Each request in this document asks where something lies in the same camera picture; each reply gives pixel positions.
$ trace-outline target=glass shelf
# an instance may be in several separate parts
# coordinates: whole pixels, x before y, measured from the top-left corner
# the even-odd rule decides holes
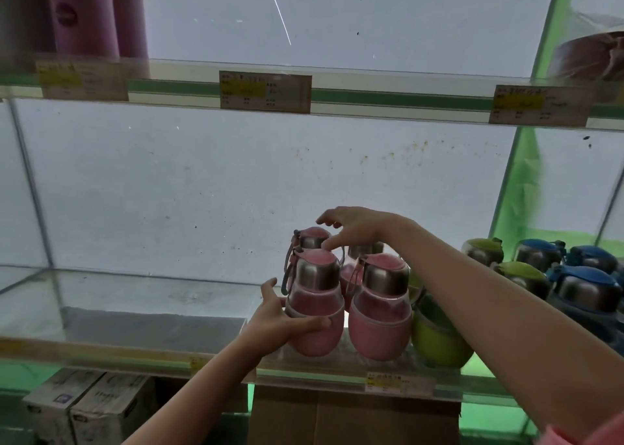
[[[51,59],[63,60],[62,56]],[[84,58],[68,57],[70,61]],[[129,103],[202,109],[220,108],[219,71],[312,75],[311,114],[487,124],[496,85],[553,85],[547,79],[438,73],[344,70],[174,60],[121,59],[150,78],[129,78]],[[620,84],[600,92],[619,94]],[[0,75],[0,98],[43,98],[36,75]],[[622,104],[596,104],[588,129],[624,130]]]
[[[1,296],[7,360],[182,378],[234,339],[261,302],[249,284],[64,270],[26,278]],[[283,347],[245,382],[363,393],[369,372],[434,378],[437,399],[515,405],[489,374],[427,367],[411,346],[396,361],[366,360],[347,331],[324,358]]]

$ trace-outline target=yellow label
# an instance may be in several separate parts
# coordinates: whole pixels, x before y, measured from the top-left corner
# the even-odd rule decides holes
[[[195,374],[197,374],[199,372],[200,369],[202,369],[204,366],[206,366],[206,364],[209,362],[210,360],[208,358],[201,358],[199,356],[192,356],[191,357],[191,374],[193,376],[195,376]]]
[[[545,94],[503,94],[494,97],[495,110],[541,110]]]
[[[12,357],[26,349],[26,341],[12,338],[0,339],[0,356]]]
[[[221,81],[221,92],[230,97],[265,98],[267,83],[258,80],[239,79],[233,76]]]
[[[82,86],[81,74],[71,62],[38,62],[37,74],[41,85]]]
[[[366,385],[385,389],[401,389],[401,377],[396,374],[369,374]]]

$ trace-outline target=hand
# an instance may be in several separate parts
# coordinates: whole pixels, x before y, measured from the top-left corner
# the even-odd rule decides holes
[[[273,278],[260,286],[262,303],[239,336],[258,361],[297,335],[325,330],[332,325],[329,317],[290,318],[282,310],[286,298],[277,297],[273,290],[276,283],[277,279]]]
[[[375,242],[384,242],[384,229],[394,218],[394,213],[377,212],[362,206],[338,206],[326,210],[316,223],[328,227],[340,228],[339,234],[325,240],[325,250],[335,250],[341,246],[362,246]]]

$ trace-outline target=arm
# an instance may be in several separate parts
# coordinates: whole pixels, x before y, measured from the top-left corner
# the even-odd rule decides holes
[[[344,227],[326,249],[392,246],[541,430],[580,441],[624,411],[624,360],[546,302],[407,218],[339,207],[318,222]]]
[[[242,333],[133,433],[124,445],[200,445],[227,399],[264,355],[293,336],[328,328],[327,317],[290,318],[274,278],[262,284],[263,302]]]

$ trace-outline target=pink sleeve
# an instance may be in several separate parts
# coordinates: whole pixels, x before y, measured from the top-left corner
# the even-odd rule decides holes
[[[567,438],[561,431],[547,427],[546,432],[538,445],[577,445]],[[582,445],[624,445],[624,412],[612,418],[609,422],[591,434]]]

